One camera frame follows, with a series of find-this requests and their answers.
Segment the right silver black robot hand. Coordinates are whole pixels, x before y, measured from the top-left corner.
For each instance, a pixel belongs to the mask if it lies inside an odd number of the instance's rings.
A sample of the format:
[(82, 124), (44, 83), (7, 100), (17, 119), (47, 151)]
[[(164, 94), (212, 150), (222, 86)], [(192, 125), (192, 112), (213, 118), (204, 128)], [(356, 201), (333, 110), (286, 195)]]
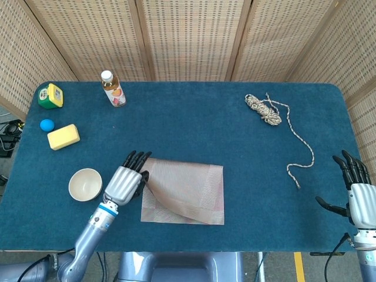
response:
[(349, 219), (356, 228), (376, 230), (376, 185), (371, 182), (366, 165), (346, 150), (341, 151), (343, 157), (333, 156), (339, 165), (348, 194), (345, 207), (334, 206), (321, 197), (317, 203), (329, 212), (339, 214)]

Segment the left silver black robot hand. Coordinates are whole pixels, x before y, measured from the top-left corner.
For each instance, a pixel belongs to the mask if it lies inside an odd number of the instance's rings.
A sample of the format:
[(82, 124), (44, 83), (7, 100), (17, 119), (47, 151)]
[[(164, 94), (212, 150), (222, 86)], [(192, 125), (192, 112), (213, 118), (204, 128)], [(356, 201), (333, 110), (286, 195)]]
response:
[(128, 204), (142, 194), (149, 180), (149, 171), (143, 170), (151, 152), (131, 151), (121, 166), (117, 168), (103, 194), (103, 202), (111, 201), (118, 206)]

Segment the beige bowl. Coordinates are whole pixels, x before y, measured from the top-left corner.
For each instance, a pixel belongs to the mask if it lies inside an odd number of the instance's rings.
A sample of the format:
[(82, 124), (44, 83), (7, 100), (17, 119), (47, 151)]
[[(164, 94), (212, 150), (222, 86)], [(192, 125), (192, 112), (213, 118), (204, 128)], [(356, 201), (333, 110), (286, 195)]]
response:
[(79, 202), (88, 202), (96, 198), (102, 191), (102, 177), (95, 169), (78, 170), (70, 179), (68, 191), (70, 196)]

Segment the brown woven placemat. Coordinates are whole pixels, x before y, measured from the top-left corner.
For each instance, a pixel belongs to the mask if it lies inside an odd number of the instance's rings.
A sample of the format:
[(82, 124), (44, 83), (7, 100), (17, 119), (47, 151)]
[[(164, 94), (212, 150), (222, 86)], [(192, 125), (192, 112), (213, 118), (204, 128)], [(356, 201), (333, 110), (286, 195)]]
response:
[(140, 220), (151, 223), (224, 224), (223, 166), (150, 158)]

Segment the yellow sponge block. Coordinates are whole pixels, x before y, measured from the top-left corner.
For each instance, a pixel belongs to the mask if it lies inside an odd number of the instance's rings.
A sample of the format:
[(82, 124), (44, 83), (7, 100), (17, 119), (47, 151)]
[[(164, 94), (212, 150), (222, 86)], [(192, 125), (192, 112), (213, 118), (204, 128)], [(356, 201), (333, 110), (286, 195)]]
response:
[(48, 133), (47, 137), (52, 150), (59, 150), (80, 141), (78, 129), (74, 124), (54, 130)]

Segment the orange juice bottle white cap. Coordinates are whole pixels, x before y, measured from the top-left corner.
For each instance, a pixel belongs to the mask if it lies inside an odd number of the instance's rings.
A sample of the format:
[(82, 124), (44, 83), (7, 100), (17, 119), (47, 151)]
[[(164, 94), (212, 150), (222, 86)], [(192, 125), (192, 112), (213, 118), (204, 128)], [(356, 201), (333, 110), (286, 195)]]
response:
[(114, 107), (126, 104), (126, 96), (120, 85), (119, 79), (109, 70), (104, 70), (100, 74), (102, 87), (108, 99)]

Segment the blue felt table cover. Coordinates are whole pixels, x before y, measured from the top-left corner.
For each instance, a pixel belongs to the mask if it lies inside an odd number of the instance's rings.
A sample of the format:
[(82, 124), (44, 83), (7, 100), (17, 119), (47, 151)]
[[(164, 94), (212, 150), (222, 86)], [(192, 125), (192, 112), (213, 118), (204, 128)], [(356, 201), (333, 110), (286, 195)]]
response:
[[(133, 150), (223, 166), (224, 224), (142, 222), (137, 197), (119, 208), (99, 251), (330, 251), (356, 231), (315, 200), (347, 203), (333, 156), (359, 155), (332, 84), (124, 82), (118, 108), (99, 82), (58, 86), (61, 108), (32, 100), (0, 202), (0, 250), (71, 248), (99, 204), (71, 198), (71, 176), (89, 167), (108, 183)], [(54, 130), (74, 124), (80, 141), (52, 150), (44, 119)]]

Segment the grey-blue robot torso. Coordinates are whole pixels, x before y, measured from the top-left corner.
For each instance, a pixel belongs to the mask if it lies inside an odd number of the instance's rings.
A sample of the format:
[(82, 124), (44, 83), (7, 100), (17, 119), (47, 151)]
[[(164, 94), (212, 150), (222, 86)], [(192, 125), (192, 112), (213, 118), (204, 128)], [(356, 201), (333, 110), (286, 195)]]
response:
[(240, 252), (123, 252), (113, 282), (243, 282)]

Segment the green box with yellow lid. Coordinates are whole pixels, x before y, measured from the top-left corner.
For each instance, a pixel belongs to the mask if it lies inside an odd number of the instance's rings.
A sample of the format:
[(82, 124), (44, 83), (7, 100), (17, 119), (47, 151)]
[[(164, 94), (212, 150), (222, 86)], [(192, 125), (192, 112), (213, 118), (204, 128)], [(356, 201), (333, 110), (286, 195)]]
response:
[(53, 83), (38, 90), (38, 104), (44, 109), (61, 108), (63, 106), (63, 91)]

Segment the white table leg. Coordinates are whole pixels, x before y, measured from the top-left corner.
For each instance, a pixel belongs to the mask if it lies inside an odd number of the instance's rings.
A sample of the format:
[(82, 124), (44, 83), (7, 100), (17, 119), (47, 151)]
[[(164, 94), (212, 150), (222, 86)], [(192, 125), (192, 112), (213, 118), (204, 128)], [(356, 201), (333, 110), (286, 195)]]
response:
[(257, 258), (258, 258), (258, 268), (256, 271), (255, 282), (265, 282), (265, 274), (264, 274), (265, 254), (262, 251), (260, 251), (257, 253)]

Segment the black floor equipment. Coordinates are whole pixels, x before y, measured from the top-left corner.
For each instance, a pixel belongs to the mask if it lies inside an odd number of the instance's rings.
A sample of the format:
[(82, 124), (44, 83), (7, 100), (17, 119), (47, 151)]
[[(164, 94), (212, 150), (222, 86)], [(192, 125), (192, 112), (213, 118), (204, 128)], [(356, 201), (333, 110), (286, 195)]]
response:
[(10, 158), (21, 139), (25, 123), (19, 119), (0, 123), (0, 158)]

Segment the woven bamboo folding screen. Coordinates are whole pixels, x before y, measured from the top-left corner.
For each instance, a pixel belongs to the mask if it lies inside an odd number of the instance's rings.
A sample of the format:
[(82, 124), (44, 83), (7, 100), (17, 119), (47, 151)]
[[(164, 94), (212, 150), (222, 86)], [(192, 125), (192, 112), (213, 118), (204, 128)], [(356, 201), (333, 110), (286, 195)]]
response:
[(376, 0), (0, 0), (0, 107), (47, 80), (328, 82), (376, 180)]

